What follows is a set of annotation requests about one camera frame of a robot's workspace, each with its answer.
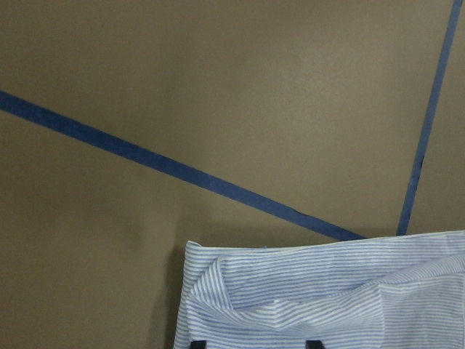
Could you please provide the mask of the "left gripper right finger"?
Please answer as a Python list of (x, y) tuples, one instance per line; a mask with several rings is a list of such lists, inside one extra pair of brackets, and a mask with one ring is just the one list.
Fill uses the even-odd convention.
[(319, 340), (307, 340), (305, 342), (306, 349), (322, 349), (322, 342)]

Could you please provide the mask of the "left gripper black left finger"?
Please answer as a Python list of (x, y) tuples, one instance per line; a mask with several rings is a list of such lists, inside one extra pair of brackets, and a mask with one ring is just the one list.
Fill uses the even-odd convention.
[(207, 341), (192, 341), (190, 349), (207, 349)]

